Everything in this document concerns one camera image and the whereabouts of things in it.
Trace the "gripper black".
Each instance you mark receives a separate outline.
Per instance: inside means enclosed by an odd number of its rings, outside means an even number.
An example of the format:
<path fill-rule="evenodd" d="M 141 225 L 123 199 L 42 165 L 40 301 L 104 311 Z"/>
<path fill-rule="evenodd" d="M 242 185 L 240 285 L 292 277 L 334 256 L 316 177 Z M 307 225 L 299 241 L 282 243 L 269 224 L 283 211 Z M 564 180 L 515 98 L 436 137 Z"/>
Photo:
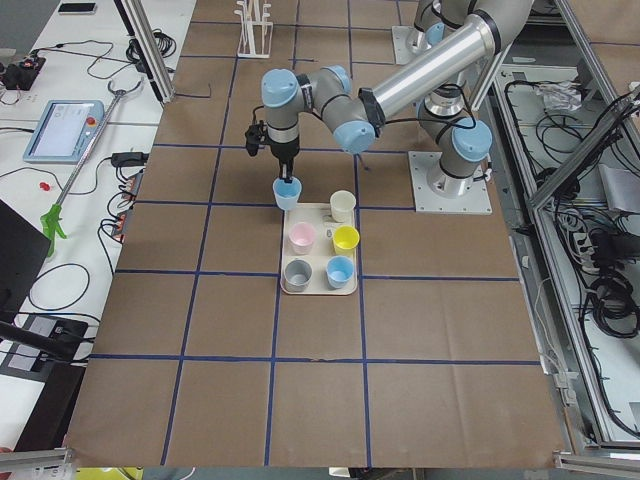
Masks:
<path fill-rule="evenodd" d="M 271 148 L 279 160 L 279 179 L 286 183 L 293 181 L 294 159 L 299 153 L 299 124 L 281 129 L 264 121 L 252 123 L 245 132 L 245 149 L 250 156 L 256 156 L 260 145 Z"/>

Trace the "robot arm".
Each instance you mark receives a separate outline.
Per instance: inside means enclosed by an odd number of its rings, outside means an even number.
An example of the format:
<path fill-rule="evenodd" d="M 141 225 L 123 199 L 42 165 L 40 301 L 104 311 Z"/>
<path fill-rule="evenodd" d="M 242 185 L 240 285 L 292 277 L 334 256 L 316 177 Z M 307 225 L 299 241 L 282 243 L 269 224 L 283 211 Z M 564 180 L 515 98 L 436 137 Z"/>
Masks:
<path fill-rule="evenodd" d="M 419 0 L 407 46 L 413 53 L 422 53 L 439 43 L 443 39 L 444 31 L 441 2 Z"/>
<path fill-rule="evenodd" d="M 422 1 L 414 17 L 416 31 L 427 35 L 438 23 L 445 31 L 439 42 L 372 88 L 352 97 L 346 70 L 326 66 L 307 74 L 272 69 L 261 80 L 263 121 L 245 133 L 246 150 L 262 145 L 279 161 L 279 177 L 291 182 L 299 152 L 299 116 L 316 112 L 340 147 L 359 154 L 380 136 L 385 123 L 412 102 L 441 88 L 475 61 L 499 54 L 523 29 L 529 1 Z"/>

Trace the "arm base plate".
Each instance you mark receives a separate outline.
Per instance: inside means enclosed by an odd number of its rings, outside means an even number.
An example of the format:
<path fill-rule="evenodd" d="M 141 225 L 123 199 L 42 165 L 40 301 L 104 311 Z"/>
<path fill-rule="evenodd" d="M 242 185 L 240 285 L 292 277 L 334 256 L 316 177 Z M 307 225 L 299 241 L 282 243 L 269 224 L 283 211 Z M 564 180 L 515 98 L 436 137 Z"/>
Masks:
<path fill-rule="evenodd" d="M 409 151 L 409 172 L 417 213 L 490 215 L 491 201 L 479 164 L 471 177 L 448 176 L 440 165 L 440 152 Z"/>
<path fill-rule="evenodd" d="M 396 65 L 406 65 L 432 47 L 427 34 L 413 26 L 393 26 L 392 41 Z"/>

